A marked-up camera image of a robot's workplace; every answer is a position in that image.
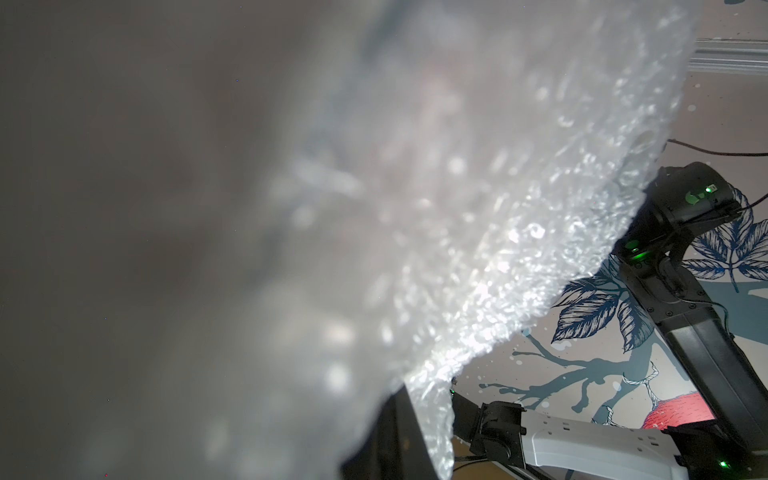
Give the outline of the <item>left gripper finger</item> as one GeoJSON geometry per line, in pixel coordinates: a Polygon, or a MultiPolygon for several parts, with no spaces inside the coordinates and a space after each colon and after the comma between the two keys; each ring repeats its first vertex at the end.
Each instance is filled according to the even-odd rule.
{"type": "Polygon", "coordinates": [[[361,449],[340,470],[345,480],[437,480],[408,391],[382,406],[361,449]]]}

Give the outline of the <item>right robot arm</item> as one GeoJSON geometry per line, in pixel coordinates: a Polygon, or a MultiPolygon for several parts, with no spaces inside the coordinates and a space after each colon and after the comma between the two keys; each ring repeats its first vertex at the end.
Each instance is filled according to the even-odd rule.
{"type": "Polygon", "coordinates": [[[603,479],[763,479],[767,475],[767,390],[731,334],[725,307],[699,282],[721,270],[727,243],[717,229],[745,229],[746,208],[712,167],[695,162],[659,171],[610,261],[608,274],[562,293],[561,336],[588,319],[648,320],[698,390],[711,418],[632,430],[570,421],[517,403],[453,398],[454,431],[468,446],[459,468],[493,463],[517,479],[554,468],[603,479]]]}

